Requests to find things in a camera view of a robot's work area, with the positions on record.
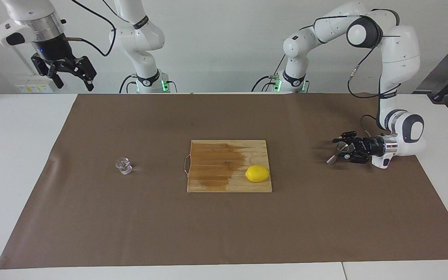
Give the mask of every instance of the cutting board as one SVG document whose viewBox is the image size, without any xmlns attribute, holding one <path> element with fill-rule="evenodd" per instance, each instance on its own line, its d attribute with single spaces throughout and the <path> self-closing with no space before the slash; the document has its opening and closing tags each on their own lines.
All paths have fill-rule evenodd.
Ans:
<svg viewBox="0 0 448 280">
<path fill-rule="evenodd" d="M 192 140 L 188 193 L 271 193 L 271 177 L 254 183 L 251 165 L 269 169 L 265 140 Z"/>
</svg>

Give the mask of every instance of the table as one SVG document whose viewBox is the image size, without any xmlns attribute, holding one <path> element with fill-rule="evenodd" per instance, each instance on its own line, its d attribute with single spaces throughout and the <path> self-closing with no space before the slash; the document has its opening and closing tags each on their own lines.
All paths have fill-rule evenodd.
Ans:
<svg viewBox="0 0 448 280">
<path fill-rule="evenodd" d="M 0 95 L 0 254 L 46 163 L 76 94 Z M 426 96 L 401 94 L 400 107 L 425 119 L 426 152 L 418 159 L 448 210 L 448 109 Z M 448 261 L 333 262 L 224 266 L 137 266 L 113 268 L 16 269 L 0 278 L 316 278 L 441 279 Z"/>
</svg>

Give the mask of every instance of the brown mat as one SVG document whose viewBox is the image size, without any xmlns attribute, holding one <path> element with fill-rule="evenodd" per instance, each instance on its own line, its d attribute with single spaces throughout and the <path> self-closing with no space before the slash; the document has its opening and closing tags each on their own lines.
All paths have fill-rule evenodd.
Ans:
<svg viewBox="0 0 448 280">
<path fill-rule="evenodd" d="M 325 163 L 376 108 L 348 94 L 79 95 L 0 269 L 448 259 L 448 212 L 416 157 Z M 193 139 L 266 140 L 273 192 L 187 193 Z"/>
</svg>

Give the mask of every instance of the lemon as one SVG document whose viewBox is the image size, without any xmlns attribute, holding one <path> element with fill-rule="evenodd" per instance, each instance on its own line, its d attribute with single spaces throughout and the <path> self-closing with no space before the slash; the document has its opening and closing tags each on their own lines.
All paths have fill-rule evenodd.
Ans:
<svg viewBox="0 0 448 280">
<path fill-rule="evenodd" d="M 262 182 L 269 177 L 269 170 L 262 165 L 252 165 L 245 172 L 245 176 L 252 182 Z"/>
</svg>

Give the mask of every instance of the clear glass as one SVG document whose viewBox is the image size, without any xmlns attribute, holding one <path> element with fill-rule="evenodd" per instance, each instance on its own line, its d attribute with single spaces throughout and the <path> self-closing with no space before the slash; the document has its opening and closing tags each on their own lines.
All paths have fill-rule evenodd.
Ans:
<svg viewBox="0 0 448 280">
<path fill-rule="evenodd" d="M 126 157 L 120 158 L 115 163 L 115 167 L 123 174 L 127 175 L 132 171 L 130 160 Z"/>
</svg>

